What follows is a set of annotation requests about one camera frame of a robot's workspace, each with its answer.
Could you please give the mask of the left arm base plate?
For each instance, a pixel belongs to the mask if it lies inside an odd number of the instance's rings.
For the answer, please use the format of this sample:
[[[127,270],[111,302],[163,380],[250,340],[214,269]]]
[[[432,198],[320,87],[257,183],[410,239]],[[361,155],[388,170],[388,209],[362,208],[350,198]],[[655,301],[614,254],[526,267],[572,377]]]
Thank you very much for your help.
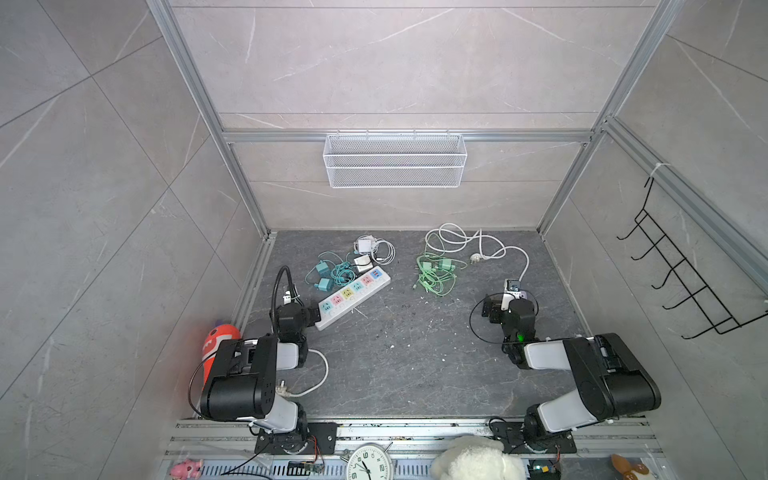
[[[272,455],[326,456],[335,452],[339,425],[334,422],[310,422],[289,433],[260,429],[255,436],[255,453]]]

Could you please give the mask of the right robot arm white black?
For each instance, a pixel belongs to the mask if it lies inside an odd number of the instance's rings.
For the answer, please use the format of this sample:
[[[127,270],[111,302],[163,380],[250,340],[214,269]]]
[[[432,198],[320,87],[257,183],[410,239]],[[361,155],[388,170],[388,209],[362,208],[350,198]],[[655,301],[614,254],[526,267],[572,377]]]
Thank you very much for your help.
[[[545,453],[575,429],[661,406],[659,387],[619,335],[541,340],[535,331],[538,306],[522,294],[485,296],[469,314],[471,332],[476,311],[502,328],[503,339],[495,344],[517,368],[565,371],[575,382],[571,391],[527,408],[513,453]]]

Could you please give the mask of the white multicolour power strip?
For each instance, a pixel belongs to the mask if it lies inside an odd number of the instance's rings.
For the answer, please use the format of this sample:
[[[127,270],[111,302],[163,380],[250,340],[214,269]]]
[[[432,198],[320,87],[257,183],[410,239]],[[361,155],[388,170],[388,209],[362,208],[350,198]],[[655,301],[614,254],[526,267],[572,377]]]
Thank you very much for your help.
[[[368,270],[319,303],[320,320],[315,327],[319,331],[325,330],[390,283],[391,277],[381,267]]]

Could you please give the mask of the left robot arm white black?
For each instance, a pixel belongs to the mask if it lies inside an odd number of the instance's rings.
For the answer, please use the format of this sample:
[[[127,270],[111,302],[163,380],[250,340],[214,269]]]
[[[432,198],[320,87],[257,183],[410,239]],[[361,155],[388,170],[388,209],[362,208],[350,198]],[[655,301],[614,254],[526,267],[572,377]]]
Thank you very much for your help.
[[[187,401],[200,418],[216,422],[249,422],[266,432],[304,442],[309,427],[303,407],[277,392],[277,372],[306,363],[305,330],[320,319],[319,309],[299,298],[291,270],[279,268],[273,284],[269,318],[272,331],[259,338],[225,339],[203,355],[192,374]],[[203,374],[202,391],[192,386]]]

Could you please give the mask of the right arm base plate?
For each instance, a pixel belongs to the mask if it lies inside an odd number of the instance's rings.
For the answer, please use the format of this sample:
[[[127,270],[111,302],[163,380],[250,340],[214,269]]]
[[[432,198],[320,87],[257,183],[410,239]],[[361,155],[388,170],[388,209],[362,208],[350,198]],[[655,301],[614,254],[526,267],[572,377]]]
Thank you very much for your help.
[[[575,454],[577,447],[570,432],[542,435],[524,421],[491,417],[487,426],[494,440],[503,445],[506,454]]]

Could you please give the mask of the white charger with black cable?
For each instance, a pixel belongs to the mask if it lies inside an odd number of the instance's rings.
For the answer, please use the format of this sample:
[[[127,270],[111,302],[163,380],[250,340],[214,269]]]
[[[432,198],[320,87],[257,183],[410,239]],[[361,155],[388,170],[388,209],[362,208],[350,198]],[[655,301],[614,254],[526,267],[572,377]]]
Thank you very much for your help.
[[[361,255],[354,259],[353,265],[358,272],[362,273],[374,267],[374,262],[369,255]]]

